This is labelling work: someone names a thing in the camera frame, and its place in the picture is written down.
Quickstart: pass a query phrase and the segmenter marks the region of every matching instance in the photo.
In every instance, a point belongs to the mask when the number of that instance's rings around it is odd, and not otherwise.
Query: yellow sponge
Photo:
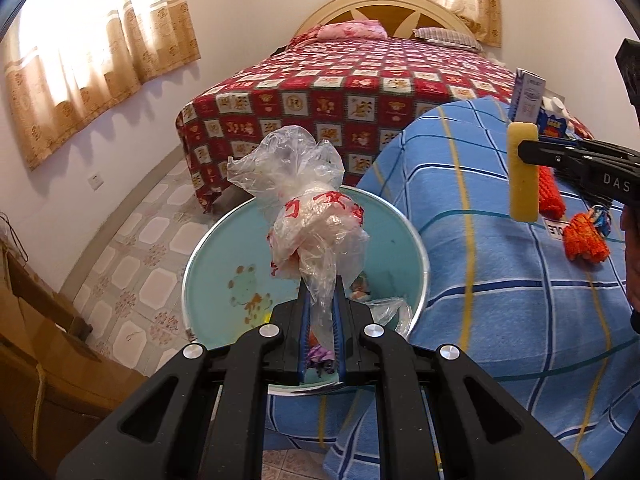
[[[538,167],[525,164],[518,156],[523,140],[538,140],[538,127],[532,123],[511,123],[507,129],[509,168],[509,214],[517,222],[538,220]]]

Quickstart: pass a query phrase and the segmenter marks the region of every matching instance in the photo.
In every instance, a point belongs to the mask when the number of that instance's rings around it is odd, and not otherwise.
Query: black triangular cutout
[[[160,384],[147,399],[140,404],[136,411],[129,415],[120,425],[120,431],[142,442],[151,443],[156,439],[164,413],[166,412],[175,387],[177,377],[169,377]]]
[[[465,377],[464,382],[489,444],[497,444],[522,431],[521,425],[511,413],[507,412],[474,378]]]

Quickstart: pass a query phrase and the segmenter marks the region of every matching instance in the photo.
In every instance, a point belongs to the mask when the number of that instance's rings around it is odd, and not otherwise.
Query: silver screw
[[[440,349],[440,355],[446,360],[453,361],[460,357],[460,350],[458,350],[458,347],[453,345],[444,345]]]
[[[276,337],[280,333],[280,329],[277,325],[269,323],[268,325],[262,325],[258,332],[262,337]]]
[[[202,355],[202,346],[196,344],[190,344],[184,347],[182,350],[182,355],[184,355],[187,359],[195,359]]]
[[[373,323],[364,327],[364,333],[369,337],[380,337],[381,335],[383,335],[383,333],[385,333],[385,329],[384,327]]]

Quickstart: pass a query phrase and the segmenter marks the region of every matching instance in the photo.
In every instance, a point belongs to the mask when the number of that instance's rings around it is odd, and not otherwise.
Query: white box
[[[545,93],[545,83],[545,80],[539,75],[521,68],[517,69],[511,106],[509,107],[511,121],[534,124],[538,122],[542,96]]]

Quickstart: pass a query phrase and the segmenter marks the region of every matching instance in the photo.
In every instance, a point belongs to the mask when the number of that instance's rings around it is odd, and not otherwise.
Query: red knitted item
[[[585,213],[571,219],[564,228],[563,238],[564,252],[572,261],[581,256],[592,264],[599,264],[609,257],[609,248]]]
[[[564,216],[566,206],[560,196],[551,168],[540,166],[538,170],[540,214],[552,220],[559,220]]]

